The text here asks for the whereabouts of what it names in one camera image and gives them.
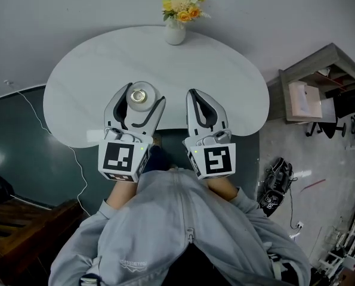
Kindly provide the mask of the dark brown wooden furniture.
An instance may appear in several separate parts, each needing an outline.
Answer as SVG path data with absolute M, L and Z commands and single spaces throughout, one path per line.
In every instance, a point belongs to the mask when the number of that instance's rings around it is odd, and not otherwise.
M 0 177 L 0 286 L 47 286 L 52 262 L 83 218 L 76 200 L 36 204 Z

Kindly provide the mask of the grey zip hoodie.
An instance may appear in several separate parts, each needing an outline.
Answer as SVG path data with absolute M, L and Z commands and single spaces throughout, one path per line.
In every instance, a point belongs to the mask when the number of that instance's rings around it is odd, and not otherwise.
M 226 201 L 185 169 L 144 173 L 121 209 L 105 199 L 51 265 L 49 286 L 167 286 L 170 266 L 196 244 L 228 265 L 309 286 L 308 258 L 239 187 Z

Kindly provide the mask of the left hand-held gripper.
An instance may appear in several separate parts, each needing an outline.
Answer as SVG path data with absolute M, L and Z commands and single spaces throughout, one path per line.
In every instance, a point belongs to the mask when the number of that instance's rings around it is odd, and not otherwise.
M 108 180 L 137 183 L 150 158 L 152 135 L 166 98 L 162 96 L 147 111 L 136 111 L 131 122 L 135 132 L 128 131 L 126 94 L 132 85 L 128 83 L 118 90 L 104 110 L 104 125 L 108 129 L 98 146 L 98 171 Z

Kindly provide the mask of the person's right forearm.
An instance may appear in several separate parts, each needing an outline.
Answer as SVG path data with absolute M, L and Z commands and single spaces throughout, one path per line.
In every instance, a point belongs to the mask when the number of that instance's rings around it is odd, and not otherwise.
M 208 188 L 226 201 L 236 198 L 238 189 L 227 177 L 210 178 L 206 180 Z

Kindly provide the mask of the white ceramic vase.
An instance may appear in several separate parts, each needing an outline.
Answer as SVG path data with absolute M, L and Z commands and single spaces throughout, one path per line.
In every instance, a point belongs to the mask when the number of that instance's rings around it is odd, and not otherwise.
M 170 45 L 181 44 L 186 37 L 186 27 L 177 20 L 168 19 L 164 30 L 164 39 Z

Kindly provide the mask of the black office chair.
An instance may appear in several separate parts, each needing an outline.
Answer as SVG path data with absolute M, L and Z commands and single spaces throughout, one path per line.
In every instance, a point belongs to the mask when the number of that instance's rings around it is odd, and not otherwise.
M 319 126 L 317 133 L 324 132 L 329 139 L 333 138 L 336 131 L 341 131 L 341 136 L 345 137 L 347 125 L 344 123 L 342 126 L 338 126 L 338 120 L 349 114 L 355 113 L 355 89 L 338 94 L 333 97 L 333 101 L 335 108 L 335 121 L 331 123 L 313 122 L 311 131 L 305 134 L 307 137 L 313 135 L 317 125 Z

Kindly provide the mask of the dark blue trousers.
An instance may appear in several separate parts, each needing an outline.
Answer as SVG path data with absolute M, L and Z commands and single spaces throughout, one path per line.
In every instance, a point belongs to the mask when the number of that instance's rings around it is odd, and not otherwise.
M 172 163 L 163 148 L 158 145 L 152 146 L 150 149 L 150 158 L 147 162 L 146 169 L 144 171 L 167 171 L 171 167 Z

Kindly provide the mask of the white oval marble table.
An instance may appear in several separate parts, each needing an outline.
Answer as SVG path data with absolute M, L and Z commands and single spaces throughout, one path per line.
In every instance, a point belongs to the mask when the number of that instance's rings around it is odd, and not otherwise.
M 186 94 L 209 94 L 225 109 L 231 132 L 248 136 L 267 120 L 269 95 L 259 70 L 233 48 L 188 32 L 173 46 L 161 26 L 119 29 L 71 50 L 56 65 L 44 92 L 46 124 L 64 145 L 88 148 L 103 137 L 104 110 L 129 83 L 145 81 L 166 98 L 159 129 L 186 128 Z

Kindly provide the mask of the pale pink box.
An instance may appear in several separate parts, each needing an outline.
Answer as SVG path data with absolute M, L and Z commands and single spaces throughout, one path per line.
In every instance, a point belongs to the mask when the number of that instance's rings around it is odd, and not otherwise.
M 295 117 L 322 118 L 320 92 L 317 87 L 305 82 L 292 82 L 288 85 L 292 115 Z

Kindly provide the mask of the person's left forearm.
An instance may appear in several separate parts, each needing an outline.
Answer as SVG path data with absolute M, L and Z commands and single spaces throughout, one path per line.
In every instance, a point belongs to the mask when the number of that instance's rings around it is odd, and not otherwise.
M 137 193 L 138 183 L 117 181 L 106 200 L 108 206 L 115 210 L 121 209 Z

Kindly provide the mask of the yellow flower bouquet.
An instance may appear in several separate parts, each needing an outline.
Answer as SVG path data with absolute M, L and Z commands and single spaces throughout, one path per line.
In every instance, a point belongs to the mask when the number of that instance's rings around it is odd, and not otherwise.
M 211 18 L 201 8 L 201 3 L 206 0 L 163 0 L 163 21 L 173 23 L 188 23 L 198 18 Z

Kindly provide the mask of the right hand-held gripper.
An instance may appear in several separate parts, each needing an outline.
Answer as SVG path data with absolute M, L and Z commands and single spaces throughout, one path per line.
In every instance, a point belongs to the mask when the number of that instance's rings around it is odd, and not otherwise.
M 236 171 L 236 144 L 230 141 L 231 132 L 225 109 L 213 97 L 198 89 L 186 96 L 189 136 L 183 141 L 187 156 L 198 179 L 222 178 Z M 204 130 L 215 132 L 198 136 Z

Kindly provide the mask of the wooden side desk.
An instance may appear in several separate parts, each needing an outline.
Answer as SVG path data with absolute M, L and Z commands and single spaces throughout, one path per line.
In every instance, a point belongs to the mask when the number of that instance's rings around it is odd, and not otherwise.
M 295 82 L 306 83 L 319 90 L 321 117 L 294 115 L 289 85 Z M 334 43 L 330 43 L 289 68 L 279 70 L 279 76 L 269 82 L 270 106 L 267 120 L 333 123 L 336 116 L 330 97 L 354 89 L 355 62 Z

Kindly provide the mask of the white metal rack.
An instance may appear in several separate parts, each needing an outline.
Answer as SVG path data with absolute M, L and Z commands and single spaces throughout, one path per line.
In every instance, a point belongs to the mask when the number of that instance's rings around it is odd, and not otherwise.
M 324 259 L 320 259 L 320 269 L 332 282 L 344 269 L 355 269 L 355 215 L 350 229 L 346 232 L 336 230 L 335 245 Z

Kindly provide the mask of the black shirt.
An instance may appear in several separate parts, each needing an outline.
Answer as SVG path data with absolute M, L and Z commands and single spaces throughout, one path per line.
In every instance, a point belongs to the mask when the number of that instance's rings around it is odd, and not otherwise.
M 170 266 L 163 282 L 174 286 L 273 286 L 276 280 L 228 265 L 204 253 L 196 244 Z

